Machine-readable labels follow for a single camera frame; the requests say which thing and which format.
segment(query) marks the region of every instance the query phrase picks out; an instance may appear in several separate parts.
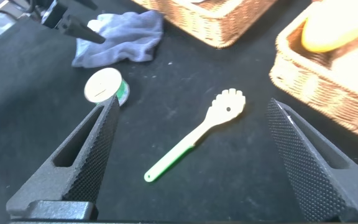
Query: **yellow sponge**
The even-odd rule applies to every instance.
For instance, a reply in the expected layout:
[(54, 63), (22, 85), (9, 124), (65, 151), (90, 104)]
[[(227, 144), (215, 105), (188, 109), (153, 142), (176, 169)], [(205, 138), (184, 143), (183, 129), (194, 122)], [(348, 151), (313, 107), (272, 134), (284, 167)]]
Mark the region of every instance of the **yellow sponge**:
[(302, 45), (311, 52), (334, 50), (358, 38), (358, 0), (325, 0), (306, 20)]

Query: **black table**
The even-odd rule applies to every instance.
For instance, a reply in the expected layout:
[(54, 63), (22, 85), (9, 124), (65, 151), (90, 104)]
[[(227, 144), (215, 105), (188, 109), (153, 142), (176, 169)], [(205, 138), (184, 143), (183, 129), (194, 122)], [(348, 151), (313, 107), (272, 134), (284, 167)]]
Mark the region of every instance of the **black table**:
[[(70, 3), (88, 21), (103, 12), (142, 12), (126, 0)], [(165, 23), (146, 63), (112, 65), (131, 88), (97, 206), (101, 220), (302, 221), (264, 118), (271, 97), (288, 103), (358, 162), (358, 138), (278, 91), (269, 80), (275, 38), (307, 5), (279, 1), (236, 44), (217, 50)], [(98, 69), (72, 68), (75, 40), (29, 19), (0, 36), (0, 223), (6, 201), (37, 170), (94, 104), (83, 88)], [(216, 94), (247, 97), (243, 116), (210, 135), (155, 183), (143, 174), (202, 122)]]

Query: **white plastic spoon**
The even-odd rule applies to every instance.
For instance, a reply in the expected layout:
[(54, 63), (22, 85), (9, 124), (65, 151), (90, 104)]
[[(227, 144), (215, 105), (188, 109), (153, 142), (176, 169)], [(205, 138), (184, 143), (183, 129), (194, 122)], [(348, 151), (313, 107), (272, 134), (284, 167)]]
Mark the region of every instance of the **white plastic spoon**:
[(205, 120), (190, 134), (184, 137), (175, 147), (163, 156), (153, 167), (144, 175), (147, 182), (151, 182), (159, 177), (187, 150), (195, 146), (197, 140), (213, 126), (228, 122), (237, 117), (244, 106), (246, 98), (240, 90), (231, 88), (223, 90), (222, 94), (216, 96), (206, 113)]

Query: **woven basket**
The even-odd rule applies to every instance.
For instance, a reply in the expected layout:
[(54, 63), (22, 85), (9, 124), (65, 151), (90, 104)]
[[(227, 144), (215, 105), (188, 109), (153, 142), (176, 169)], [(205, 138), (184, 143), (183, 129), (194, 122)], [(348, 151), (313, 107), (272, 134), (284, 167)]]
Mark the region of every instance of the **woven basket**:
[(341, 84), (343, 74), (333, 74), (329, 54), (312, 54), (301, 45), (305, 19), (315, 4), (278, 35), (270, 78), (280, 89), (358, 135), (358, 92)]
[(217, 48), (232, 45), (276, 0), (133, 0)]

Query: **blue towel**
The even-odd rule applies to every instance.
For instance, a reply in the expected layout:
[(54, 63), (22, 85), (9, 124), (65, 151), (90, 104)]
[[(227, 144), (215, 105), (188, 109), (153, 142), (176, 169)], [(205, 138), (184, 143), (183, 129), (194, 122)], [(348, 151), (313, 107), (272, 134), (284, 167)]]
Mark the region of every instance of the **blue towel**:
[(133, 62), (153, 60), (154, 47), (163, 34), (163, 16), (157, 11), (142, 14), (101, 14), (88, 27), (106, 38), (103, 44), (77, 39), (77, 50), (71, 65), (94, 68), (128, 58)]

